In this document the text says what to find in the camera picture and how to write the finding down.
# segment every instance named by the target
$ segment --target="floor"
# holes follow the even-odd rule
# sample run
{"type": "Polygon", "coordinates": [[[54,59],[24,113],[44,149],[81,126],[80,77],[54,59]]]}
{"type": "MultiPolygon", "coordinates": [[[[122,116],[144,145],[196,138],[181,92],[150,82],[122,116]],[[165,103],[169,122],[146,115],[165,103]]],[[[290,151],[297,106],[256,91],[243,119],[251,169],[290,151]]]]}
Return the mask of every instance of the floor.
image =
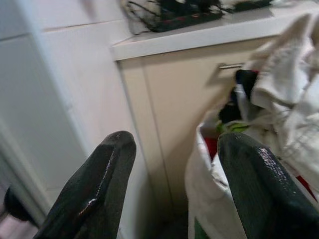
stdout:
{"type": "Polygon", "coordinates": [[[7,215],[0,222],[0,239],[31,239],[38,229],[28,222],[21,222],[7,215]]]}

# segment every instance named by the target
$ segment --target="countertop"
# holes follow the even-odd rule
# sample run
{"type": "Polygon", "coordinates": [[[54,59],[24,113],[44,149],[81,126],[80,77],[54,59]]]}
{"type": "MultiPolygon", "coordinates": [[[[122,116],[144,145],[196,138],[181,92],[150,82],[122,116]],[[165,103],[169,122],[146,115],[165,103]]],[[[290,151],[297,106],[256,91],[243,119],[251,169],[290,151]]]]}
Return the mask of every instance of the countertop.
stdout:
{"type": "Polygon", "coordinates": [[[319,4],[299,1],[291,7],[266,7],[162,33],[145,33],[112,46],[114,60],[125,60],[196,47],[280,34],[297,17],[319,13],[319,4]]]}

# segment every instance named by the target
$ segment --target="white wall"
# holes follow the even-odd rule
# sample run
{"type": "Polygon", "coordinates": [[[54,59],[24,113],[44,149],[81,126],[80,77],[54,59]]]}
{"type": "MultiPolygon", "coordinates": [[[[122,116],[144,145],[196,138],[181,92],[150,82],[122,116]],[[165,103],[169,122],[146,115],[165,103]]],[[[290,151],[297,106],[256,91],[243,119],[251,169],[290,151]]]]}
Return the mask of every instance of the white wall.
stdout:
{"type": "MultiPolygon", "coordinates": [[[[0,120],[52,205],[106,135],[117,130],[136,135],[110,52],[112,44],[131,35],[117,0],[15,2],[26,32],[0,42],[0,89],[9,89],[0,94],[0,120]]],[[[152,228],[154,208],[138,145],[120,223],[124,239],[143,238],[152,228]]]]}

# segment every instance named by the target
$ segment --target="cabinet door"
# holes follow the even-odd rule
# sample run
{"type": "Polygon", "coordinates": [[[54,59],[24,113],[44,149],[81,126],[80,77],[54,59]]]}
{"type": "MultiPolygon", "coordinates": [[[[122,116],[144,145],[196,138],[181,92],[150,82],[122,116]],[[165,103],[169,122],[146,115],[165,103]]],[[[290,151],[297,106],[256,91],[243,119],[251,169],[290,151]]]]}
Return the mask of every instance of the cabinet door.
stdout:
{"type": "Polygon", "coordinates": [[[235,70],[216,74],[216,68],[219,63],[247,61],[254,49],[269,40],[263,38],[143,57],[140,59],[143,76],[140,77],[136,74],[137,65],[134,66],[136,59],[122,63],[143,151],[152,169],[154,191],[160,203],[170,197],[176,213],[187,209],[184,172],[192,152],[195,129],[205,112],[225,98],[235,84],[235,70]],[[169,194],[159,193],[163,191],[165,179],[169,194]]]}

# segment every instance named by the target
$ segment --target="drawer handle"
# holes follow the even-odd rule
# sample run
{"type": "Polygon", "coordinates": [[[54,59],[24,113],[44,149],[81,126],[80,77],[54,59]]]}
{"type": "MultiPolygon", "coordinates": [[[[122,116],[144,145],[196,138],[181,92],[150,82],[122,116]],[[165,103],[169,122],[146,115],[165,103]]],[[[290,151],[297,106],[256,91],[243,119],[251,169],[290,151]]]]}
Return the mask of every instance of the drawer handle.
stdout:
{"type": "Polygon", "coordinates": [[[241,68],[243,67],[244,63],[235,63],[235,64],[225,64],[225,63],[220,63],[218,65],[220,70],[227,70],[227,69],[233,69],[233,68],[241,68]]]}

